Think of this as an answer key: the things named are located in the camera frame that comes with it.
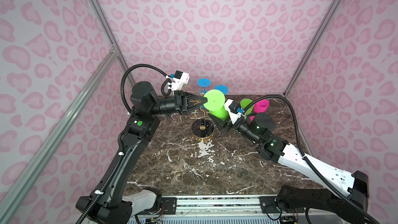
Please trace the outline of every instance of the white arm segment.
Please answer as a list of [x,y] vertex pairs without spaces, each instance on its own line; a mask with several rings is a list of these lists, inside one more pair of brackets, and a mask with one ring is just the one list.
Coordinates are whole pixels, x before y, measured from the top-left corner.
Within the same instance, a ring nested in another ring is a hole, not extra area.
[[224,109],[228,112],[229,117],[231,119],[231,123],[235,124],[235,122],[242,116],[242,113],[238,112],[237,114],[231,112],[231,109],[229,108],[229,106],[231,105],[231,103],[234,102],[231,99],[228,99],[225,104],[224,104]]
[[[284,156],[280,156],[278,163],[281,165],[292,168],[303,175],[309,177],[311,180],[321,184],[323,187],[331,189],[325,185],[324,182],[312,171],[310,166],[302,159],[302,156],[294,145],[288,144],[283,149],[285,153]],[[351,172],[347,172],[345,170],[338,169],[327,163],[324,163],[315,157],[311,157],[308,154],[305,154],[306,157],[311,161],[311,163],[316,167],[316,169],[324,176],[338,191],[340,191],[343,195],[348,196],[350,192],[348,192],[348,188],[352,188],[354,185],[354,177],[351,176]]]
[[139,193],[128,196],[128,198],[123,197],[123,200],[132,202],[131,214],[136,215],[145,209],[150,209],[153,207],[153,204],[156,200],[156,194],[152,191],[144,189]]
[[172,84],[169,89],[171,89],[172,91],[182,90],[182,87],[189,81],[189,74],[183,72],[181,78],[177,79],[176,77],[172,77],[170,79],[172,80]]

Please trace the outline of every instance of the marble tabletop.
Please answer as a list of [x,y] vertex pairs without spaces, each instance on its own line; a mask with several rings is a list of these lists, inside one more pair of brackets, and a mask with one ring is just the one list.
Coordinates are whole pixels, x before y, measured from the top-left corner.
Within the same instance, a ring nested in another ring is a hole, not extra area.
[[[226,96],[238,102],[257,97]],[[266,113],[277,124],[274,134],[296,145],[289,108],[271,99]],[[215,129],[206,141],[195,138],[190,130],[191,117],[159,117],[159,127],[138,160],[125,195],[147,186],[159,188],[163,195],[277,194],[282,185],[321,188],[299,172],[265,161],[257,155],[255,146],[236,132]]]

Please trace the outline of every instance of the blue disc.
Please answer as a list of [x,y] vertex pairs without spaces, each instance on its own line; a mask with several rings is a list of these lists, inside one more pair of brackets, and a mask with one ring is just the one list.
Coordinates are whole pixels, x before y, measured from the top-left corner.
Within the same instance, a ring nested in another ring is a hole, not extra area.
[[198,86],[199,87],[208,87],[210,86],[211,82],[209,79],[202,78],[198,80]]
[[224,85],[218,85],[214,89],[220,90],[224,95],[228,93],[228,87]]

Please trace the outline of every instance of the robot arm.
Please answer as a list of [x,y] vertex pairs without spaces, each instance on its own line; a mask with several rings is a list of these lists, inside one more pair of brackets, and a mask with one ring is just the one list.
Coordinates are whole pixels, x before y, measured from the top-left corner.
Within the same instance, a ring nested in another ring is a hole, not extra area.
[[[113,158],[109,168],[101,181],[91,192],[90,196],[80,197],[76,208],[84,214],[87,207],[87,217],[96,223],[127,223],[132,215],[148,209],[157,212],[162,204],[162,194],[156,189],[144,189],[134,194],[130,202],[122,200],[127,180],[133,172],[138,158],[151,141],[160,123],[157,115],[171,115],[173,113],[188,114],[203,106],[207,98],[197,96],[181,90],[174,91],[173,96],[160,99],[149,82],[139,82],[132,88],[130,98],[132,107],[130,118],[122,132],[123,160],[116,168],[120,153]],[[117,170],[113,178],[109,175]],[[111,180],[107,188],[101,191],[103,184]],[[97,195],[99,200],[92,203]]]
[[[224,108],[229,112],[229,117],[225,121],[210,114],[219,129],[235,129],[249,142],[256,145],[256,151],[263,159],[290,167],[325,187],[325,189],[313,190],[297,189],[285,185],[276,197],[276,206],[286,212],[291,212],[292,209],[299,207],[322,209],[334,212],[352,224],[364,223],[364,216],[356,214],[357,211],[350,204],[332,193],[331,188],[316,175],[303,159],[298,148],[272,133],[276,123],[268,114],[257,113],[252,122],[249,123],[246,120],[239,122],[239,119],[243,119],[243,109],[240,108],[238,102],[229,99]],[[304,156],[342,195],[364,211],[367,210],[369,188],[366,174],[359,171],[351,174],[351,172],[335,168],[306,153]]]

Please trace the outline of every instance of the red wire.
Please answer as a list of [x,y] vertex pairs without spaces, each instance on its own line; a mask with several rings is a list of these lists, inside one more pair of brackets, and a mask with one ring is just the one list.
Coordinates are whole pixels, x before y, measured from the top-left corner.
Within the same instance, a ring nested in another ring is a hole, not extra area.
[[164,205],[162,205],[162,209],[163,209],[163,211],[162,211],[162,214],[160,215],[160,217],[162,217],[162,215],[163,215],[163,213],[164,213],[164,209],[165,209],[166,207],[164,206]]

